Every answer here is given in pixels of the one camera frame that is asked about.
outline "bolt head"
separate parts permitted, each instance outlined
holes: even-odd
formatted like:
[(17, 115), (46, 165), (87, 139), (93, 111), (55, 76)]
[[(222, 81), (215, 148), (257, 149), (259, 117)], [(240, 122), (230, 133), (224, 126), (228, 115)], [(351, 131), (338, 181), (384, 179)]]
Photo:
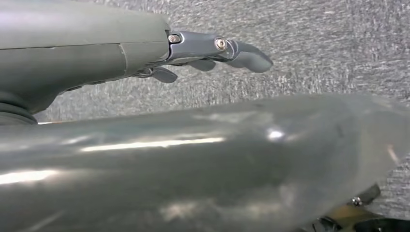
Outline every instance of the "bolt head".
[(362, 199), (360, 199), (360, 197), (354, 197), (354, 198), (352, 198), (351, 203), (352, 203), (354, 206), (362, 206), (362, 205), (363, 205)]
[(225, 51), (226, 47), (227, 47), (226, 40), (225, 39), (216, 39), (215, 40), (215, 47), (219, 51)]
[(181, 37), (179, 37), (178, 35), (169, 35), (168, 41), (172, 44), (179, 43), (181, 42)]

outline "robotic hand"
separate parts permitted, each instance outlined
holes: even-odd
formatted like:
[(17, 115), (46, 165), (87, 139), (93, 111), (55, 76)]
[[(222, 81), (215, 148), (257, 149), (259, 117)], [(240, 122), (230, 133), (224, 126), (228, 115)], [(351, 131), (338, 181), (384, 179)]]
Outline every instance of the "robotic hand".
[(177, 75), (164, 65), (209, 71), (224, 62), (257, 73), (272, 66), (252, 45), (171, 31), (157, 14), (65, 0), (4, 0), (0, 17), (3, 124), (33, 123), (31, 114), (83, 85), (130, 76), (174, 82)]

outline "gray fabric surface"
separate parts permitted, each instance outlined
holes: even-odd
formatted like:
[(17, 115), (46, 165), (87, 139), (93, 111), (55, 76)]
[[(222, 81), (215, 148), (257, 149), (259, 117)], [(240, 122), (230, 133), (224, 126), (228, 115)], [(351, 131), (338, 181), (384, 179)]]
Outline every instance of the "gray fabric surface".
[[(129, 78), (57, 98), (40, 121), (135, 115), (294, 93), (372, 93), (409, 102), (410, 4), (404, 0), (107, 0), (169, 15), (175, 29), (218, 32), (273, 59), (268, 73), (173, 68), (166, 85)], [(391, 172), (371, 209), (410, 219), (410, 166)]]

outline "shiny metal cylinder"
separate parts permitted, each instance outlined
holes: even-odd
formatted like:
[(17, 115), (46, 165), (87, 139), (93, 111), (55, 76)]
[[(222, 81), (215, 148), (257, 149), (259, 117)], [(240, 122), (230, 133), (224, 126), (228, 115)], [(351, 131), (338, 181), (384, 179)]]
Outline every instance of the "shiny metal cylinder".
[(0, 130), (0, 231), (271, 232), (409, 152), (405, 107), (314, 95)]

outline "gray plastic casing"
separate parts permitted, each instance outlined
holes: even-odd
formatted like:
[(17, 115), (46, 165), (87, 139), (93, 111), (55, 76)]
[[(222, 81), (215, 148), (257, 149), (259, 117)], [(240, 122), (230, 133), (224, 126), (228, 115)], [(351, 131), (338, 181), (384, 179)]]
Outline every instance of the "gray plastic casing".
[(65, 0), (0, 1), (0, 101), (36, 113), (169, 53), (162, 15)]

